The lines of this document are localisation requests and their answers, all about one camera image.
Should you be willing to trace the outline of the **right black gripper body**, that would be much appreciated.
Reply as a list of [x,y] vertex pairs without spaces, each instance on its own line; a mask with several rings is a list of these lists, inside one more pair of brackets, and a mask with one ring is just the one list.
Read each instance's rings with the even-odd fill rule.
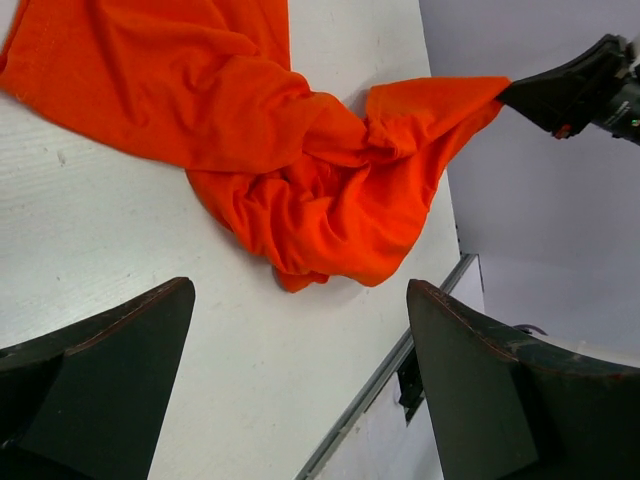
[[623,40],[622,66],[609,82],[604,103],[591,120],[616,139],[639,144],[639,40]]

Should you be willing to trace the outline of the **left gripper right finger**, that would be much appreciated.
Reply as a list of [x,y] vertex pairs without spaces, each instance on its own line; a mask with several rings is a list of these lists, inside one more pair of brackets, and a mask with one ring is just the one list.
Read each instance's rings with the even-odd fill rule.
[[447,479],[635,479],[639,370],[556,346],[412,280],[407,307]]

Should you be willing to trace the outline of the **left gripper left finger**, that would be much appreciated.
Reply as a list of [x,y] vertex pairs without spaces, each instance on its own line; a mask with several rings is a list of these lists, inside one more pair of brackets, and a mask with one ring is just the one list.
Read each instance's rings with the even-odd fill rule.
[[194,304],[178,277],[2,349],[2,478],[147,478]]

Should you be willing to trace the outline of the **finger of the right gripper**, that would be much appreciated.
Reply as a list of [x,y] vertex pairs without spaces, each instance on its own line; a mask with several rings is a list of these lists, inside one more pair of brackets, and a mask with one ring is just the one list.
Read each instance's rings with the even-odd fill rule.
[[497,99],[558,139],[580,133],[622,88],[625,38],[606,34],[567,63],[517,80]]

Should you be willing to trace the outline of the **orange t-shirt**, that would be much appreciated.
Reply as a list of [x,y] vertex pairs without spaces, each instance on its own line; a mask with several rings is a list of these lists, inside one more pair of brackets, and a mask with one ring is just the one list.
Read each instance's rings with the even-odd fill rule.
[[22,1],[1,87],[47,120],[183,168],[290,292],[374,287],[418,240],[505,77],[373,86],[358,116],[290,63],[284,1]]

